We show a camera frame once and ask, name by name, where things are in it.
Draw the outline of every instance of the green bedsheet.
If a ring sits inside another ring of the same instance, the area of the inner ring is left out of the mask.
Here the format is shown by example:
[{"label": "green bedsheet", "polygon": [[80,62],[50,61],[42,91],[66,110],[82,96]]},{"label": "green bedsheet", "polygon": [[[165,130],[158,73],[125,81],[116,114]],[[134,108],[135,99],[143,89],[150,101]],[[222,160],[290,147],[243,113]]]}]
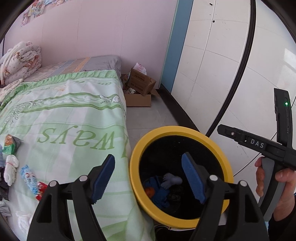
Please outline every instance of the green bedsheet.
[{"label": "green bedsheet", "polygon": [[[115,170],[103,198],[94,206],[108,241],[154,240],[153,223],[140,210],[128,176],[131,154],[126,130],[126,104],[114,70],[62,74],[20,84],[0,107],[0,143],[12,134],[22,140],[20,162],[9,193],[9,225],[26,240],[16,211],[33,214],[35,199],[19,170],[27,164],[38,181],[72,182],[115,156]],[[81,236],[73,202],[68,202],[75,240]]]}]

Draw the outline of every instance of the plastic bag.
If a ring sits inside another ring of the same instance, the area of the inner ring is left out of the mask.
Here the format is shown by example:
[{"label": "plastic bag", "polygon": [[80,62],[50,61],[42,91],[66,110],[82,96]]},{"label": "plastic bag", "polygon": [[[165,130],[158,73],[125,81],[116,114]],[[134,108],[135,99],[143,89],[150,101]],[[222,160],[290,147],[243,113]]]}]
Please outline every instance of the plastic bag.
[{"label": "plastic bag", "polygon": [[17,223],[20,228],[20,230],[28,235],[30,224],[32,222],[33,215],[30,213],[26,213],[23,211],[17,211],[15,212],[17,218]]},{"label": "plastic bag", "polygon": [[128,88],[124,93],[125,94],[135,94],[136,91],[133,88]]},{"label": "plastic bag", "polygon": [[140,65],[140,64],[138,64],[138,63],[136,63],[136,65],[133,67],[133,69],[135,69],[135,70],[141,72],[141,73],[144,74],[144,75],[147,75],[147,73],[146,73],[146,69],[145,69],[142,65]]},{"label": "plastic bag", "polygon": [[6,157],[6,165],[4,169],[4,180],[8,184],[8,186],[11,186],[15,181],[15,173],[16,168],[19,166],[19,161],[14,155],[8,155]]}]

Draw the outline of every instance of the cardboard box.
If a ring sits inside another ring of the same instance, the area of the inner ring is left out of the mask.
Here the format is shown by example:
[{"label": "cardboard box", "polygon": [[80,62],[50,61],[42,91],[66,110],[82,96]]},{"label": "cardboard box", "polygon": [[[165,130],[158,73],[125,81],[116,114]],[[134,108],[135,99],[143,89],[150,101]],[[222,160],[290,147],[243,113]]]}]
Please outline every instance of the cardboard box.
[{"label": "cardboard box", "polygon": [[160,97],[160,95],[157,93],[156,89],[154,89],[154,88],[147,95],[124,94],[124,98],[126,99],[126,106],[128,106],[128,107],[133,107],[133,106],[151,107],[151,96],[152,95]]},{"label": "cardboard box", "polygon": [[128,80],[128,86],[142,95],[146,95],[153,89],[156,81],[141,72],[131,69],[131,75]]}]

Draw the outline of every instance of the pink wall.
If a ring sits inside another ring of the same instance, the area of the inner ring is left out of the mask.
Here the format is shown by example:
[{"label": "pink wall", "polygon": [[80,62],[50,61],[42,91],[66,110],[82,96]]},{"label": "pink wall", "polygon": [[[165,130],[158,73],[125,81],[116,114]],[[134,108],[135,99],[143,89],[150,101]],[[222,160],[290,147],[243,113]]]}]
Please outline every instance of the pink wall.
[{"label": "pink wall", "polygon": [[119,55],[122,73],[136,63],[159,81],[177,0],[71,0],[5,36],[5,51],[20,41],[41,46],[43,66],[107,54]]}]

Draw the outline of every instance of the hand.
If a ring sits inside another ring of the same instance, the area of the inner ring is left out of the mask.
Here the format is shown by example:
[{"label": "hand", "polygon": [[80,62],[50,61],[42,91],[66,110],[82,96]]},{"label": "hand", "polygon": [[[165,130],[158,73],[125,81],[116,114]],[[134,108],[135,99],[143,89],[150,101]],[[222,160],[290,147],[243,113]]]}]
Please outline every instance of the hand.
[{"label": "hand", "polygon": [[[257,180],[257,194],[262,197],[263,196],[263,188],[264,188],[264,170],[262,168],[262,158],[259,157],[255,162],[255,167],[257,167],[256,171],[256,180]],[[275,179],[278,182],[286,182],[284,191],[281,195],[281,198],[274,210],[274,220],[280,221],[286,218],[293,210],[295,205],[294,191],[296,187],[296,172],[292,171],[289,168],[283,169],[276,173]]]}]

